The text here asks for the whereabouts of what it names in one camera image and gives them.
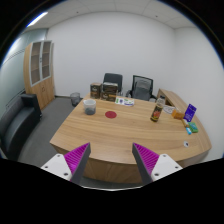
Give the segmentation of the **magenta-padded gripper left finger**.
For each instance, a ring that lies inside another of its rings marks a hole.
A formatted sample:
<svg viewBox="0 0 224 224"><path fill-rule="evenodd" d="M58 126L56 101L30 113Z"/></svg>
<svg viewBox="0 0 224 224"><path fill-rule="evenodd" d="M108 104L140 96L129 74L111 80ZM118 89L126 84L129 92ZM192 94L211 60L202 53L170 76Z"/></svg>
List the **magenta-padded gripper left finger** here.
<svg viewBox="0 0 224 224"><path fill-rule="evenodd" d="M90 144L86 143L65 155L56 154L42 166L42 169L79 185L90 153Z"/></svg>

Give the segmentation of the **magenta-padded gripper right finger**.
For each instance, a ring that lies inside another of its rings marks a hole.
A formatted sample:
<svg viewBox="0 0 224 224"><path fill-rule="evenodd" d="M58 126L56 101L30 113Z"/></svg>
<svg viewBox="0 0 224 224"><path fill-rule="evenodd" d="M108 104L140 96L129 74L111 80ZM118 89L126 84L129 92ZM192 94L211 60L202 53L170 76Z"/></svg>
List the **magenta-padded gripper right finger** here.
<svg viewBox="0 0 224 224"><path fill-rule="evenodd" d="M133 144L132 153L144 185L182 169L169 155L159 155L137 143Z"/></svg>

